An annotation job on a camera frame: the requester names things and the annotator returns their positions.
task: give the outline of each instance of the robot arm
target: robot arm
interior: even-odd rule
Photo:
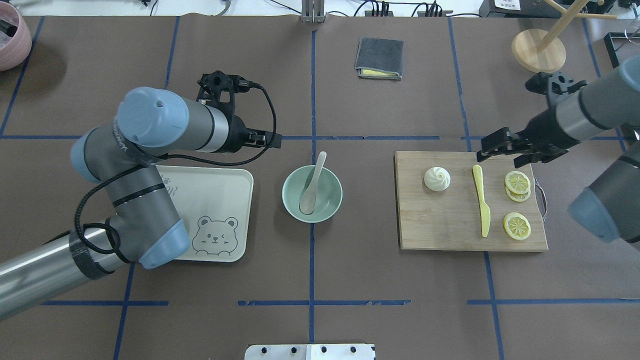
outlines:
[[[478,162],[498,154],[522,154],[514,159],[516,168],[547,163],[602,131],[625,123],[640,125],[640,56],[588,86],[562,86],[568,82],[562,74],[555,79],[550,79],[553,74],[546,76],[548,87],[539,92],[547,94],[550,108],[520,132],[504,127],[483,138]],[[535,79],[527,82],[530,90]],[[634,243],[640,241],[639,197],[640,143],[636,143],[580,194],[569,212],[604,241],[623,238]]]
[[[234,94],[258,88],[266,95],[259,84],[222,72],[205,74],[198,84],[198,101],[167,90],[131,90],[112,124],[91,130],[74,144],[74,168],[100,183],[81,204],[105,187],[117,215],[84,229],[78,225],[79,231],[0,264],[0,320],[127,263],[155,268],[184,253],[191,240],[154,166],[171,158],[170,151],[280,147],[282,136],[275,129],[248,129],[234,114]],[[229,102],[220,101],[222,92],[229,92]]]

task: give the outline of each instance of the spoon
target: spoon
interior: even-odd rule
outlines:
[[[305,215],[313,213],[316,208],[318,179],[320,178],[320,172],[322,172],[322,166],[324,165],[325,159],[326,152],[321,151],[316,162],[316,167],[314,168],[314,175],[311,178],[311,182],[305,190],[305,193],[302,195],[302,199],[300,199],[300,211]]]

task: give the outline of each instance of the pink cup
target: pink cup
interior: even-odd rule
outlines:
[[[0,45],[0,71],[4,71],[20,65],[29,56],[31,33],[18,10],[9,3],[0,2],[0,19],[18,27],[13,38],[6,45]]]

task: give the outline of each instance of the yellow knife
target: yellow knife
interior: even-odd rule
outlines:
[[[480,203],[480,221],[482,224],[482,237],[489,235],[489,225],[491,225],[491,209],[484,201],[484,181],[482,168],[480,165],[473,167],[474,181],[476,182],[476,191],[478,192],[478,203]]]

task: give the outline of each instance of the folded towel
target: folded towel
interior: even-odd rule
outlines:
[[[355,69],[368,79],[402,79],[403,42],[381,38],[362,38]]]

